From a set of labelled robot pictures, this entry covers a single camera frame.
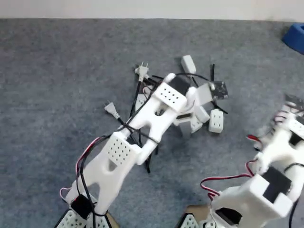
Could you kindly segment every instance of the black cable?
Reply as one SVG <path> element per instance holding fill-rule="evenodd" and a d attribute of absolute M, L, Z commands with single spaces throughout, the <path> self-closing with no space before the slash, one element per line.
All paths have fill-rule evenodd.
<path fill-rule="evenodd" d="M 137 96 L 138 96 L 139 90 L 141 88 L 141 85 L 142 85 L 142 82 L 138 81 L 137 87 L 136 87 L 136 91 L 135 91 L 135 97 L 133 99 L 133 103 L 132 103 L 132 106 L 131 106 L 131 111 L 130 111 L 129 118 L 133 115 L 133 112 L 134 112 L 134 109 L 135 109 L 135 105 L 136 105 L 136 101 L 137 101 Z"/>
<path fill-rule="evenodd" d="M 196 77 L 199 77 L 199 78 L 201 78 L 201 79 L 204 79 L 204 80 L 206 80 L 206 81 L 210 81 L 209 79 L 207 79 L 206 77 L 204 77 L 204 76 L 202 76 L 202 75 L 198 75 L 198 74 L 192 74 L 192 73 L 177 73 L 177 74 L 175 74 L 176 76 L 178 76 L 178 75 L 192 75 L 192 76 L 196 76 Z"/>
<path fill-rule="evenodd" d="M 293 167 L 293 166 L 295 166 L 295 165 L 304 167 L 304 164 L 295 162 L 295 163 L 291 163 L 290 165 L 288 165 L 288 166 L 284 169 L 284 172 L 286 172 L 287 170 L 289 170 L 291 167 Z"/>
<path fill-rule="evenodd" d="M 300 198 L 298 198 L 296 200 L 296 202 L 294 202 L 293 207 L 291 208 L 291 212 L 290 212 L 290 215 L 289 215 L 289 221 L 288 221 L 288 228 L 292 228 L 293 216 L 294 216 L 295 208 L 298 205 L 299 199 Z"/>
<path fill-rule="evenodd" d="M 191 78 L 192 78 L 192 81 L 193 81 L 194 85 L 198 88 L 199 84 L 196 82 L 195 78 L 194 77 L 191 77 Z"/>
<path fill-rule="evenodd" d="M 81 181 L 82 181 L 82 184 L 84 186 L 84 189 L 85 189 L 85 193 L 88 197 L 88 200 L 90 201 L 90 204 L 91 204 L 91 207 L 92 207 L 92 216 L 93 216 L 93 228 L 96 228 L 96 218 L 95 216 L 104 216 L 104 215 L 100 215 L 100 214 L 97 214 L 94 210 L 94 203 L 92 202 L 92 198 L 90 196 L 90 192 L 87 188 L 87 185 L 86 185 L 86 182 L 85 182 L 85 177 L 84 177 L 84 174 L 83 174 L 83 170 L 84 170 L 84 165 L 85 165 L 85 161 L 87 159 L 87 157 L 89 156 L 89 154 L 92 152 L 92 150 L 97 146 L 99 145 L 100 143 L 102 143 L 104 140 L 110 138 L 111 135 L 106 135 L 106 136 L 102 136 L 98 141 L 96 141 L 93 146 L 87 151 L 87 153 L 83 156 L 82 160 L 81 160 L 81 164 L 80 164 L 80 170 L 79 170 L 79 173 L 77 174 L 78 176 L 80 175 L 80 178 L 81 178 Z"/>
<path fill-rule="evenodd" d="M 210 81 L 211 82 L 214 81 L 214 69 L 215 69 L 215 64 L 211 64 L 211 68 L 210 68 Z"/>
<path fill-rule="evenodd" d="M 160 77 L 160 76 L 157 76 L 157 75 L 152 75 L 152 77 L 155 77 L 155 78 L 158 78 L 158 79 L 161 79 L 161 80 L 164 79 L 163 77 Z"/>

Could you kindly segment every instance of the white plastic bracket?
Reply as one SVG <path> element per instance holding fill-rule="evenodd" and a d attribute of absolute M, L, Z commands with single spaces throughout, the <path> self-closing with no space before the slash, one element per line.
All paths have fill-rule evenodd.
<path fill-rule="evenodd" d="M 179 228 L 199 228 L 197 221 L 192 214 L 185 217 L 182 225 Z"/>
<path fill-rule="evenodd" d="M 170 81 L 174 77 L 174 74 L 169 74 L 164 81 Z M 162 115 L 157 116 L 156 111 L 164 103 L 167 105 L 167 109 Z M 156 142 L 148 139 L 142 148 L 138 145 L 131 145 L 126 141 L 130 131 L 123 128 L 119 132 L 114 132 L 101 152 L 87 164 L 83 171 L 86 185 L 89 187 L 93 183 L 97 183 L 100 187 L 98 203 L 95 206 L 96 213 L 106 213 L 117 197 L 131 168 L 135 163 L 138 165 L 144 163 L 186 103 L 185 96 L 163 82 L 146 104 L 141 107 L 138 114 L 128 123 L 135 129 L 141 129 L 146 125 L 150 126 L 149 136 Z M 84 191 L 80 178 L 78 178 L 78 187 L 81 192 Z M 66 196 L 66 201 L 71 203 L 77 195 L 75 181 Z"/>

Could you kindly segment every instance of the white plastic part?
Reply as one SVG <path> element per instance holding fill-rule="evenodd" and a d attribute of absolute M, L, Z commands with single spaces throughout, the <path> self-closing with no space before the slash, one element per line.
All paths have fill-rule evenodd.
<path fill-rule="evenodd" d="M 300 141 L 296 146 L 292 146 L 289 140 L 292 136 L 291 129 L 302 132 L 300 123 L 295 123 L 296 115 L 289 114 L 286 121 L 275 129 L 275 133 L 264 150 L 255 157 L 257 162 L 254 169 L 257 173 L 263 174 L 273 162 L 279 162 L 283 167 L 292 163 L 304 164 L 304 141 Z M 292 181 L 292 188 L 288 197 L 295 202 L 301 195 L 304 184 L 304 168 L 293 166 L 285 175 Z"/>
<path fill-rule="evenodd" d="M 196 91 L 196 105 L 201 106 L 212 101 L 212 95 L 208 83 L 201 85 Z"/>
<path fill-rule="evenodd" d="M 161 116 L 155 115 L 155 112 L 164 103 L 167 105 L 164 113 Z M 86 185 L 89 187 L 93 183 L 97 183 L 100 187 L 98 203 L 95 206 L 96 213 L 106 213 L 117 197 L 131 168 L 135 163 L 138 165 L 144 163 L 186 103 L 185 96 L 162 82 L 138 114 L 129 122 L 129 126 L 135 129 L 150 126 L 149 136 L 156 142 L 148 139 L 142 148 L 135 144 L 131 145 L 126 141 L 130 131 L 123 128 L 119 132 L 114 132 L 101 152 L 86 165 L 83 172 Z M 80 177 L 78 187 L 81 192 L 84 191 Z M 66 201 L 71 203 L 77 195 L 76 181 L 74 181 L 66 196 Z"/>
<path fill-rule="evenodd" d="M 219 109 L 213 109 L 210 113 L 209 131 L 221 133 L 224 129 L 224 114 Z"/>
<path fill-rule="evenodd" d="M 180 228 L 199 228 L 193 215 L 187 215 Z"/>
<path fill-rule="evenodd" d="M 95 224 L 96 228 L 110 228 L 108 221 L 106 220 L 105 216 L 95 216 Z M 93 216 L 92 214 L 89 215 L 87 219 L 86 228 L 93 228 Z"/>
<path fill-rule="evenodd" d="M 69 210 L 55 228 L 83 228 L 86 221 L 72 210 Z"/>
<path fill-rule="evenodd" d="M 191 133 L 195 133 L 203 126 L 203 123 L 195 116 L 191 118 Z"/>
<path fill-rule="evenodd" d="M 212 217 L 217 224 L 226 228 L 235 226 L 229 225 L 215 213 L 220 208 L 233 209 L 242 215 L 238 228 L 259 228 L 272 219 L 286 217 L 293 202 L 286 195 L 279 193 L 274 203 L 271 203 L 263 196 L 268 185 L 269 182 L 263 177 L 255 175 L 241 186 L 224 190 L 211 203 Z"/>
<path fill-rule="evenodd" d="M 146 100 L 147 98 L 144 94 L 138 94 L 135 104 L 135 110 L 137 111 Z"/>
<path fill-rule="evenodd" d="M 114 132 L 101 152 L 87 164 L 83 172 L 87 186 L 93 183 L 100 186 L 98 203 L 95 206 L 96 213 L 106 213 L 141 151 L 138 145 L 129 144 L 126 136 L 121 132 Z M 83 192 L 80 178 L 78 186 Z M 77 195 L 76 182 L 74 182 L 66 196 L 66 201 L 70 203 Z"/>
<path fill-rule="evenodd" d="M 205 123 L 210 119 L 209 114 L 202 106 L 194 107 L 194 114 L 198 118 L 199 121 Z"/>
<path fill-rule="evenodd" d="M 181 58 L 181 65 L 186 73 L 192 73 L 192 74 L 196 73 L 196 67 L 191 55 L 183 56 Z"/>
<path fill-rule="evenodd" d="M 167 83 L 162 83 L 153 93 L 153 96 L 157 97 L 176 112 L 180 112 L 187 103 L 187 98 Z"/>

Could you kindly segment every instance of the red and white wire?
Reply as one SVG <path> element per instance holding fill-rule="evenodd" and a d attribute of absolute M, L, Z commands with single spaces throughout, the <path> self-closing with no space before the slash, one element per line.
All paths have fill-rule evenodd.
<path fill-rule="evenodd" d="M 239 174 L 239 175 L 233 175 L 233 176 L 225 176 L 225 177 L 207 177 L 205 179 L 203 179 L 201 182 L 200 182 L 200 186 L 204 189 L 204 190 L 207 190 L 209 191 L 208 193 L 208 197 L 211 199 L 211 201 L 213 200 L 213 197 L 216 196 L 216 195 L 220 195 L 220 193 L 218 191 L 215 191 L 214 189 L 211 189 L 211 188 L 208 188 L 206 187 L 205 185 L 203 185 L 204 182 L 206 181 L 214 181 L 214 180 L 228 180 L 228 179 L 234 179 L 234 178 L 240 178 L 240 177 L 252 177 L 250 174 L 248 173 L 242 173 L 242 174 Z"/>
<path fill-rule="evenodd" d="M 253 162 L 256 162 L 257 160 L 250 160 L 250 161 L 247 161 L 245 163 L 245 168 L 247 169 L 247 171 L 250 173 L 250 175 L 253 177 L 255 174 L 252 172 L 251 168 L 249 167 L 249 164 L 250 163 L 253 163 Z"/>
<path fill-rule="evenodd" d="M 81 159 L 83 158 L 83 156 L 89 151 L 89 149 L 94 145 L 94 143 L 95 143 L 97 140 L 99 140 L 99 139 L 100 139 L 100 137 L 95 138 L 95 139 L 88 145 L 88 147 L 85 149 L 85 151 L 80 155 L 80 157 L 78 158 L 78 160 L 77 160 L 77 162 L 76 162 L 76 165 L 75 165 L 75 172 L 76 172 L 76 174 L 78 174 L 78 165 L 79 165 L 79 162 L 81 161 Z M 60 195 L 61 199 L 63 199 L 63 200 L 65 201 L 64 197 L 62 196 L 62 190 L 70 190 L 71 188 L 72 188 L 72 187 L 70 187 L 70 188 L 61 188 L 61 189 L 59 190 L 59 195 Z"/>
<path fill-rule="evenodd" d="M 66 201 L 65 200 L 65 198 L 62 196 L 62 190 L 70 190 L 72 187 L 70 187 L 70 188 L 61 188 L 60 190 L 59 190 L 59 195 L 60 195 L 60 197 L 61 197 L 61 199 L 63 199 L 63 201 Z"/>
<path fill-rule="evenodd" d="M 75 172 L 76 174 L 78 174 L 78 165 L 79 165 L 79 162 L 81 161 L 81 159 L 83 158 L 83 156 L 89 151 L 89 149 L 93 146 L 93 144 L 99 140 L 100 137 L 97 137 L 95 138 L 91 143 L 90 145 L 88 145 L 88 147 L 85 149 L 85 151 L 80 155 L 80 157 L 78 158 L 77 162 L 76 162 L 76 165 L 75 165 Z"/>

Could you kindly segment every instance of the white robotic arm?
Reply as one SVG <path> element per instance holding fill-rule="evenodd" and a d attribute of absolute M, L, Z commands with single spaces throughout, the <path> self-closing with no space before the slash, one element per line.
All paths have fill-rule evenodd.
<path fill-rule="evenodd" d="M 288 112 L 255 160 L 255 175 L 215 196 L 201 228 L 260 228 L 288 215 L 304 185 L 304 119 Z"/>
<path fill-rule="evenodd" d="M 137 114 L 128 121 L 134 129 L 150 126 L 149 137 L 143 147 L 127 142 L 130 131 L 127 128 L 114 132 L 101 152 L 93 158 L 84 168 L 83 175 L 86 185 L 97 183 L 100 187 L 95 213 L 105 214 L 117 197 L 122 183 L 135 165 L 141 165 L 160 142 L 162 135 L 176 119 L 180 111 L 187 105 L 187 96 L 196 90 L 184 81 L 169 74 L 157 87 L 146 103 L 138 110 Z M 165 106 L 162 115 L 155 115 L 160 106 Z M 80 177 L 78 188 L 84 192 Z M 72 184 L 66 196 L 66 202 L 71 204 L 78 196 L 76 181 Z"/>

